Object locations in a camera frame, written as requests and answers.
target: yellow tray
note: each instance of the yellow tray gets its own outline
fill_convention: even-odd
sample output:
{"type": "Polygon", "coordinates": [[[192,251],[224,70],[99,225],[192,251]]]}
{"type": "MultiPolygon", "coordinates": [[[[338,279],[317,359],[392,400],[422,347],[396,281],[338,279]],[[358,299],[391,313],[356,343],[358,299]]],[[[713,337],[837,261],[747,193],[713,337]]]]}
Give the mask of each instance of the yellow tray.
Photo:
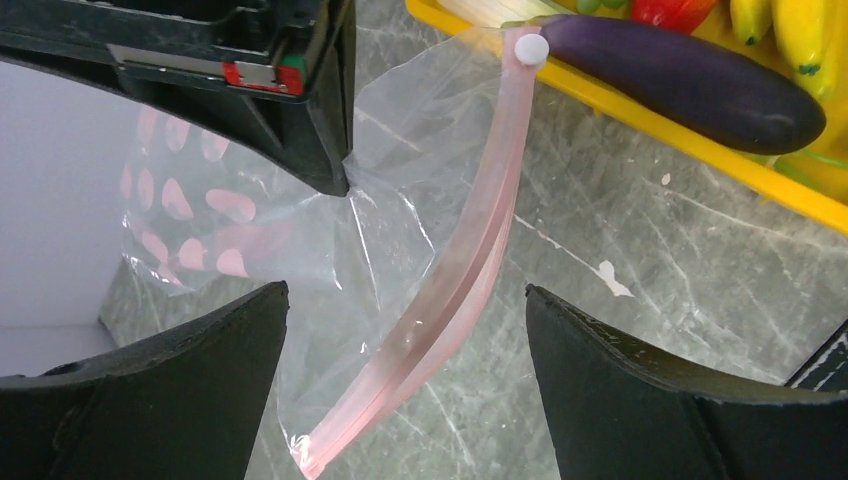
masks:
{"type": "MultiPolygon", "coordinates": [[[[576,10],[576,0],[556,1],[572,11],[576,10]]],[[[837,45],[831,48],[840,49],[837,53],[842,60],[840,72],[848,72],[845,68],[848,66],[848,1],[834,1],[838,1],[833,34],[837,45]]],[[[413,17],[449,35],[456,35],[470,27],[467,22],[442,9],[436,0],[406,0],[406,8],[413,17]]],[[[622,13],[601,7],[597,15],[621,16],[622,13]]],[[[768,35],[756,47],[741,45],[733,37],[726,1],[718,5],[694,35],[743,53],[784,75],[789,74],[789,67],[779,55],[773,35],[768,35]]],[[[781,164],[789,165],[815,182],[817,190],[813,190],[651,112],[617,90],[560,62],[549,62],[539,72],[539,79],[712,165],[766,198],[848,235],[848,171],[803,154],[781,157],[781,164]]],[[[848,75],[843,75],[833,97],[823,106],[828,126],[809,150],[848,163],[848,75]]]]}

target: purple eggplant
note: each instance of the purple eggplant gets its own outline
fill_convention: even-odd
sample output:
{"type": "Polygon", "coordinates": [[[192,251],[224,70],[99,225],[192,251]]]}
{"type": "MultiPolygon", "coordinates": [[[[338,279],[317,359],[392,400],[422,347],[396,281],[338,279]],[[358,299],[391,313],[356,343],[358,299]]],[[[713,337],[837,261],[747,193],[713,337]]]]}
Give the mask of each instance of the purple eggplant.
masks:
{"type": "Polygon", "coordinates": [[[613,18],[537,21],[554,58],[728,148],[794,152],[827,123],[818,102],[791,80],[699,38],[613,18]]]}

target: plastic bag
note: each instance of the plastic bag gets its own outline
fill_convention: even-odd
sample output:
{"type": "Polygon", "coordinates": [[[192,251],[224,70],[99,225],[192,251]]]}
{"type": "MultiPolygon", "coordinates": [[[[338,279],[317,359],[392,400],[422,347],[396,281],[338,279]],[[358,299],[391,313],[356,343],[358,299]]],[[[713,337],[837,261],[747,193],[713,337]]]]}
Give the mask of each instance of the plastic bag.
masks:
{"type": "Polygon", "coordinates": [[[366,86],[344,199],[145,112],[122,180],[129,263],[171,293],[224,274],[289,282],[277,401],[307,478],[426,382],[485,306],[535,83],[514,48],[537,31],[472,29],[366,86]]]}

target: gray marble surface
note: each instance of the gray marble surface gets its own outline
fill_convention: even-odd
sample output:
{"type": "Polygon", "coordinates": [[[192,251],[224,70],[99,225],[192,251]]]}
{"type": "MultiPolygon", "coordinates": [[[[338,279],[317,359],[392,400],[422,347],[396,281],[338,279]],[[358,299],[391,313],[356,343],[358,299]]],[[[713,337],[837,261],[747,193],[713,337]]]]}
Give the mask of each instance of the gray marble surface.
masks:
{"type": "MultiPolygon", "coordinates": [[[[360,87],[444,38],[401,0],[358,8],[360,87]]],[[[322,478],[559,478],[524,328],[527,283],[673,353],[781,383],[848,315],[846,267],[845,237],[540,85],[483,318],[436,377],[322,478]]],[[[122,267],[103,320],[126,344],[255,287],[221,279],[168,298],[122,267]]],[[[299,478],[273,399],[251,480],[299,478]]]]}

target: gray wall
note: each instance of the gray wall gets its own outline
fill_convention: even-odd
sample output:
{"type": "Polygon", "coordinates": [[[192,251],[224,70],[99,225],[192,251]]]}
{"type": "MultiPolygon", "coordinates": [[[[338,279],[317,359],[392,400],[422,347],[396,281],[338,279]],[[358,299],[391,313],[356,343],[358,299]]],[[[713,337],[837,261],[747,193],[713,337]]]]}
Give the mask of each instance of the gray wall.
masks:
{"type": "Polygon", "coordinates": [[[118,181],[139,105],[0,63],[0,375],[114,348],[118,181]]]}

